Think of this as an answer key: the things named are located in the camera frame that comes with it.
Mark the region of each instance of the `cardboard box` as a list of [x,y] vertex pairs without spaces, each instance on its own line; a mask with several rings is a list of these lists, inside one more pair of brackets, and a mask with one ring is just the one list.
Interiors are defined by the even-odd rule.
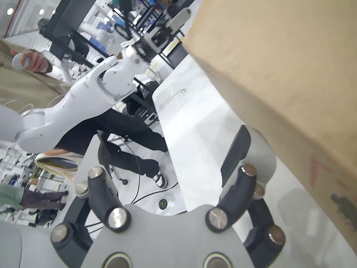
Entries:
[[356,9],[357,0],[204,0],[184,40],[355,253]]

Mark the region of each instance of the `beige jacket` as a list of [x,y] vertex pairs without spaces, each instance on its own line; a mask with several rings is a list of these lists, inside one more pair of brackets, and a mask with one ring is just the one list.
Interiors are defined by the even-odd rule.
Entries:
[[[60,87],[63,82],[59,80],[41,73],[14,70],[11,66],[14,57],[10,53],[11,50],[22,52],[25,48],[0,40],[0,104],[4,105],[16,99],[17,101],[10,102],[6,106],[15,111],[20,111],[30,103],[34,108],[46,108],[55,97],[64,93]],[[50,106],[54,106],[60,100],[61,97],[58,97]]]

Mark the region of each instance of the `person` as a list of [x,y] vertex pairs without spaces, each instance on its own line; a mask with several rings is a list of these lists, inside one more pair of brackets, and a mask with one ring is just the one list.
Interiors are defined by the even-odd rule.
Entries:
[[[23,53],[21,63],[24,64],[29,58],[30,64],[27,69],[16,71],[12,68],[11,61],[19,52]],[[46,67],[47,70],[43,74],[41,70]],[[51,71],[51,64],[37,51],[0,40],[0,98],[4,101],[0,104],[7,103],[6,106],[20,112],[23,112],[29,103],[32,103],[33,108],[47,107],[50,102],[52,106],[55,105],[61,100],[58,96],[63,94],[63,90],[60,87],[61,81],[46,75]],[[128,137],[151,150],[167,152],[165,139],[159,133],[153,132],[140,122],[113,109],[70,128],[56,148],[84,155],[92,137],[97,134],[97,130]],[[115,144],[106,140],[105,144],[113,166],[146,175],[152,178],[160,188],[167,186],[167,178],[161,172],[157,161],[141,159],[119,151]]]
[[66,204],[60,203],[59,200],[67,195],[68,191],[40,193],[0,183],[0,204],[7,204],[18,209],[63,210]]

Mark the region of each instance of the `green shirt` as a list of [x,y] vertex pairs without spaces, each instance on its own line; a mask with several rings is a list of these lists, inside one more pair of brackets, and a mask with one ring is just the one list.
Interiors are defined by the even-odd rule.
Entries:
[[0,204],[7,204],[14,208],[23,209],[20,202],[24,191],[25,189],[23,187],[0,183]]

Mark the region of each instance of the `hand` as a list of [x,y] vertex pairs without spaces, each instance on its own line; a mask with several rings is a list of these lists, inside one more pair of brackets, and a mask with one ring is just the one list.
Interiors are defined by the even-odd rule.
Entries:
[[[18,52],[11,50],[12,55],[18,54]],[[29,58],[30,64],[26,68],[29,71],[32,71],[34,73],[38,73],[41,70],[44,70],[48,68],[49,64],[47,59],[40,53],[34,52],[32,50],[26,50],[23,52],[23,55],[21,56],[21,64],[25,65],[25,60]]]

